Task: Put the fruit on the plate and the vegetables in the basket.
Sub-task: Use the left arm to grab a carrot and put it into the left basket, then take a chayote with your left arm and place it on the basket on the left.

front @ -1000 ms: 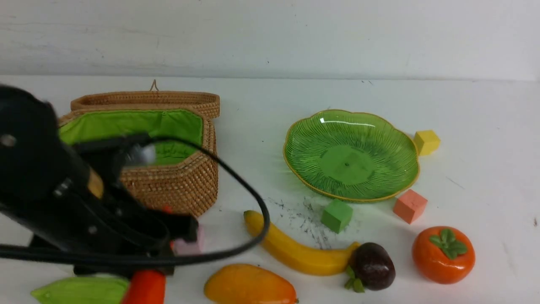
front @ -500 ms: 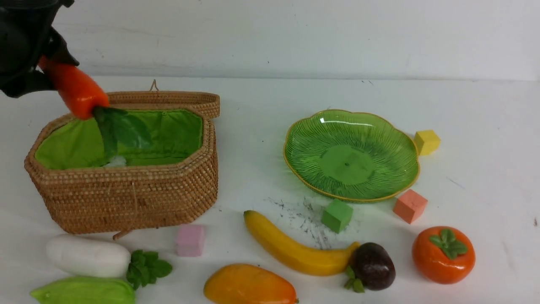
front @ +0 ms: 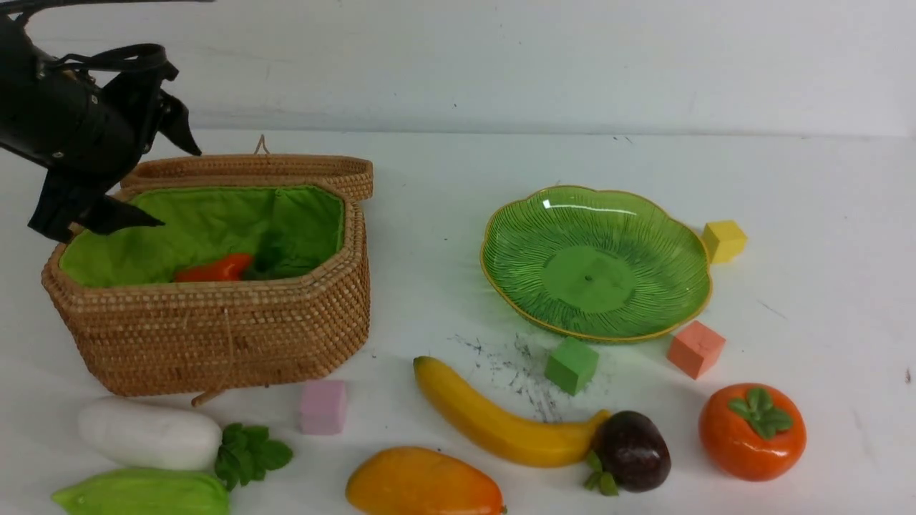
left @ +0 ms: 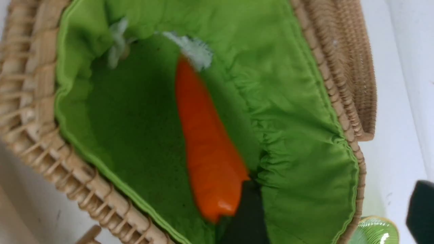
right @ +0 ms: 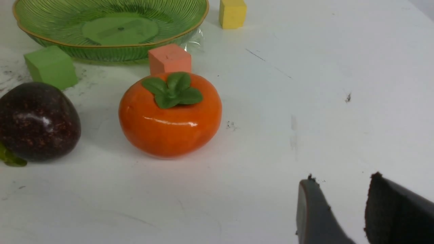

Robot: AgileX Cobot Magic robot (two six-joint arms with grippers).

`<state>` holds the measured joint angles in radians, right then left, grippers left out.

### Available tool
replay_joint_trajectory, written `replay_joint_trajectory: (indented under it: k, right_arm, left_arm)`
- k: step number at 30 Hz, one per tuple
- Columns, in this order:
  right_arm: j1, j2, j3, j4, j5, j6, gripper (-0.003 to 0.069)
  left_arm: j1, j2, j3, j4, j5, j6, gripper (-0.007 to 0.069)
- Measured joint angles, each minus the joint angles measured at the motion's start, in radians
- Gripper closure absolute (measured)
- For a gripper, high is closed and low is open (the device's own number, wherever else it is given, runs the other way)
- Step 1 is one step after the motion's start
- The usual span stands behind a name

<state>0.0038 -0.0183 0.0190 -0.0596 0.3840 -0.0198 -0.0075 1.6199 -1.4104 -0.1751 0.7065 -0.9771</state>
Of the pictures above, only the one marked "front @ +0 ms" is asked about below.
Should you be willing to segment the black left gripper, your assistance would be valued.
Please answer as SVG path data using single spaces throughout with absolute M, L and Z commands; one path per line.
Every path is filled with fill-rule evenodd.
M 98 235 L 165 223 L 107 190 L 162 134 L 200 156 L 183 102 L 161 89 L 163 46 L 134 44 L 56 58 L 2 16 L 2 147 L 49 170 L 27 226 L 57 243 L 73 225 Z

